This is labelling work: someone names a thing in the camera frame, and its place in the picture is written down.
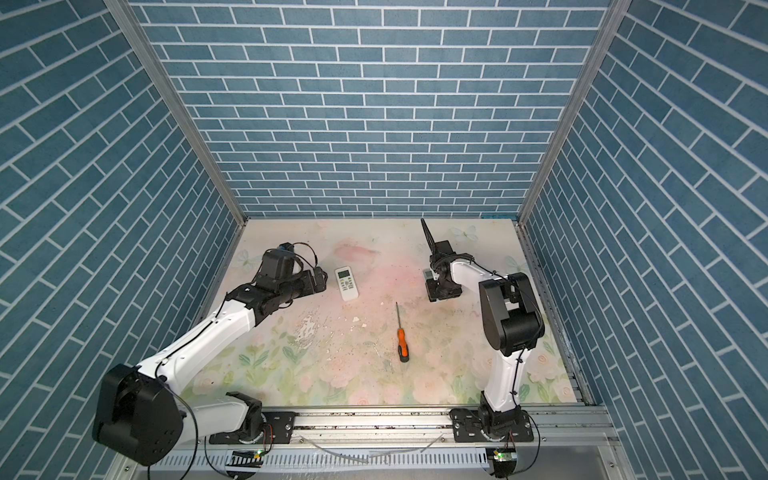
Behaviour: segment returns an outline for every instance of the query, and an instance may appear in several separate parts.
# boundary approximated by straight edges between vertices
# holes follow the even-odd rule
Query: screwdriver
[[[410,360],[408,357],[408,343],[406,343],[406,332],[402,329],[400,324],[400,307],[395,302],[395,310],[397,310],[397,353],[400,355],[400,361],[405,363]]]

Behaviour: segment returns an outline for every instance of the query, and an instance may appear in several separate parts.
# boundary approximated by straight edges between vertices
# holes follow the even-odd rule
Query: remote control
[[[336,269],[336,280],[339,282],[339,290],[341,291],[342,300],[349,302],[359,296],[351,268],[342,266],[341,268]]]

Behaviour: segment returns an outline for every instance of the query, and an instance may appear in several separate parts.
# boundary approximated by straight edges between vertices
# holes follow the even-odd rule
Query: blue brick wall
[[[634,0],[528,225],[642,478],[768,478],[767,32]]]
[[[0,478],[90,478],[95,390],[190,325],[229,211],[101,0],[0,2]]]
[[[256,3],[131,2],[251,217],[509,217],[608,0]]]

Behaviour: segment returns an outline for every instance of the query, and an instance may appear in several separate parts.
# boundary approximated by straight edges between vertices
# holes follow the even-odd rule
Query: floral tabletop
[[[436,241],[450,240],[488,268],[528,266],[510,220],[429,220]],[[422,271],[429,248],[413,220],[251,220],[214,300],[253,278],[267,248],[307,242],[329,274],[328,289],[267,317],[213,359],[183,392],[190,402],[238,390],[265,406],[453,405],[478,403],[494,350],[479,298],[465,292],[430,303]],[[296,252],[308,260],[302,246]],[[359,298],[342,301],[333,271],[352,267]],[[399,304],[410,362],[397,353]],[[520,390],[525,403],[574,402],[547,325],[529,357]]]

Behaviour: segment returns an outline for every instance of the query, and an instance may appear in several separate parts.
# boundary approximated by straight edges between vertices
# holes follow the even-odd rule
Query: table surface
[[[510,220],[428,220],[435,241],[450,240],[492,270],[530,275]],[[199,403],[238,390],[265,406],[455,405],[477,403],[491,368],[477,295],[430,303],[422,271],[429,248],[418,219],[251,220],[214,300],[250,281],[267,248],[307,242],[329,274],[326,292],[267,317],[213,359],[184,390]],[[302,245],[296,252],[308,260]],[[359,298],[344,302],[334,277],[352,267]],[[397,354],[397,315],[410,362]],[[524,403],[574,402],[547,325],[521,386]]]

